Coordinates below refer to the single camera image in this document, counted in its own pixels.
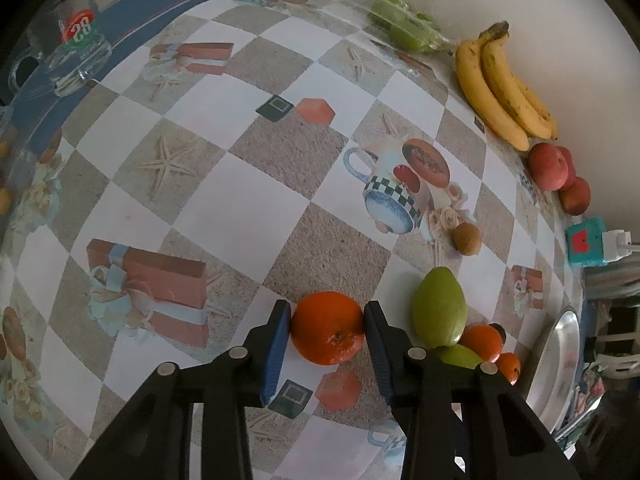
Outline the small green mango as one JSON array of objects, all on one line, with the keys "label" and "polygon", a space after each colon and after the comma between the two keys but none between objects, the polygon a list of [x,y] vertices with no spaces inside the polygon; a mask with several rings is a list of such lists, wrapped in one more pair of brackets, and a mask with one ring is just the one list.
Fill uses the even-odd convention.
[{"label": "small green mango", "polygon": [[477,353],[462,346],[462,344],[454,344],[450,347],[438,347],[433,350],[433,354],[445,364],[464,367],[469,370],[474,370],[477,365],[483,363],[483,359]]}]

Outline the medium orange tangerine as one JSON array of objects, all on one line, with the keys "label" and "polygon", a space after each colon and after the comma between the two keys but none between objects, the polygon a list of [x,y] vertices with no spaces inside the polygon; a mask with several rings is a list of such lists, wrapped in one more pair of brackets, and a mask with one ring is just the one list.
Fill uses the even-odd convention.
[{"label": "medium orange tangerine", "polygon": [[500,332],[490,325],[474,325],[462,334],[459,344],[475,352],[485,362],[496,362],[502,353]]}]

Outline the large green mango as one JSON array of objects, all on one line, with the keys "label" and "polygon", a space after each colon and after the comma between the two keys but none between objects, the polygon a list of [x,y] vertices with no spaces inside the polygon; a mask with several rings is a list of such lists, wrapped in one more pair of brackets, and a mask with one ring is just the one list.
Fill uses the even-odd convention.
[{"label": "large green mango", "polygon": [[425,275],[411,299],[412,326],[427,349],[450,347],[465,329],[468,305],[456,277],[446,266]]}]

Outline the large orange tangerine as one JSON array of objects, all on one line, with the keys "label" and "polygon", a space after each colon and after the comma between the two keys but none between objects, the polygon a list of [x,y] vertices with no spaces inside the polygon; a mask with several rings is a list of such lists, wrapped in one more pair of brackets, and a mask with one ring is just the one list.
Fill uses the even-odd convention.
[{"label": "large orange tangerine", "polygon": [[297,304],[291,338],[307,361],[340,365],[360,351],[364,341],[362,309],[340,292],[315,292]]}]

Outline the small orange tangerine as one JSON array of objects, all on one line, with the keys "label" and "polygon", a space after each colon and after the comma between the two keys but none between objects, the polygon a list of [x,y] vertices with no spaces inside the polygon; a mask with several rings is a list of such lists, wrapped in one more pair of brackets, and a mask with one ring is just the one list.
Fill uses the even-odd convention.
[{"label": "small orange tangerine", "polygon": [[522,364],[513,352],[501,353],[495,364],[498,370],[511,385],[515,385],[521,376]]}]

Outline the silver metal plate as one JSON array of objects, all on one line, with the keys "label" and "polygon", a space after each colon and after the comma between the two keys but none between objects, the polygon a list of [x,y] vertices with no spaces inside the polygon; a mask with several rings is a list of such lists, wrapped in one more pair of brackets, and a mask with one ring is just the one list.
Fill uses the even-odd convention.
[{"label": "silver metal plate", "polygon": [[542,331],[523,367],[518,388],[550,434],[570,405],[579,352],[578,314],[567,307]]}]

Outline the teal box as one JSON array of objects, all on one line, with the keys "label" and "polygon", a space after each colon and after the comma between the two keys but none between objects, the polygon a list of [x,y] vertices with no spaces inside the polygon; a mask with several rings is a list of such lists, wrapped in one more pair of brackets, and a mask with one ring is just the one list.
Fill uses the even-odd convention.
[{"label": "teal box", "polygon": [[600,217],[569,226],[565,230],[567,259],[571,266],[605,266],[602,235],[606,231]]}]

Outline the red apple near box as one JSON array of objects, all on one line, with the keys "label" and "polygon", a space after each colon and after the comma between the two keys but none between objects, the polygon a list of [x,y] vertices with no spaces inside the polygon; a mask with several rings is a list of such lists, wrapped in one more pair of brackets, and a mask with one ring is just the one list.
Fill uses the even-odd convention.
[{"label": "red apple near box", "polygon": [[576,177],[570,186],[559,190],[559,199],[561,207],[566,214],[580,216],[590,206],[590,186],[585,179]]}]

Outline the pink red apple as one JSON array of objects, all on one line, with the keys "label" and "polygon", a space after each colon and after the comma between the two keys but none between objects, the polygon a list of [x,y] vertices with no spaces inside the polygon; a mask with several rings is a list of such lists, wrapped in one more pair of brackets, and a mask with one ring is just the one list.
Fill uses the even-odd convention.
[{"label": "pink red apple", "polygon": [[530,149],[527,168],[536,185],[548,192],[562,188],[570,173],[563,153],[549,143],[538,143]]}]

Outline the dark red apple middle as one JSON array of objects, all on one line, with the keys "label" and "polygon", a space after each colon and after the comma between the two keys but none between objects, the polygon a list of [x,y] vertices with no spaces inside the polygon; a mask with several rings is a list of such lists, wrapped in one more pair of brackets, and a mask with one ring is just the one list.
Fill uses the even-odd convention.
[{"label": "dark red apple middle", "polygon": [[561,145],[558,146],[558,150],[562,153],[567,166],[567,177],[564,184],[560,187],[560,190],[563,191],[563,190],[566,190],[567,188],[570,188],[574,184],[577,178],[577,174],[576,174],[576,170],[573,162],[573,155],[570,154],[570,151]]}]

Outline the yellow banana bunch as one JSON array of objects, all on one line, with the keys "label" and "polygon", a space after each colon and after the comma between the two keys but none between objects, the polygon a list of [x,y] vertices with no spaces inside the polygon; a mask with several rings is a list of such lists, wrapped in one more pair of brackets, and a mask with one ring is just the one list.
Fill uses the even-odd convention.
[{"label": "yellow banana bunch", "polygon": [[555,140],[558,124],[535,92],[511,70],[504,45],[509,23],[492,24],[456,50],[456,73],[465,99],[483,122],[520,152],[531,138]]}]

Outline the glass mug red label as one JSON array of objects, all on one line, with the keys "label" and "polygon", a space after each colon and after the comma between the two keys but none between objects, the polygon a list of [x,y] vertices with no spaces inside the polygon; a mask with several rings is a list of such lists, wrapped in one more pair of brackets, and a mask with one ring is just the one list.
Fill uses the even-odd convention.
[{"label": "glass mug red label", "polygon": [[[29,47],[12,63],[8,76],[12,93],[24,99],[49,92],[59,98],[69,96],[93,80],[112,54],[96,0],[46,4],[27,25],[26,36]],[[26,58],[35,60],[43,72],[43,83],[35,88],[17,81]]]}]

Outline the bag of green fruit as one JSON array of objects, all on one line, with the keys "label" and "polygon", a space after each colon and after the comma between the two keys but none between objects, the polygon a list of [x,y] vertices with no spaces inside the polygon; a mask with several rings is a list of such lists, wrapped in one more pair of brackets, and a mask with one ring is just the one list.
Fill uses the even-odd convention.
[{"label": "bag of green fruit", "polygon": [[454,43],[434,18],[416,10],[408,0],[370,0],[366,10],[369,21],[386,33],[395,49],[424,54],[454,50]]}]

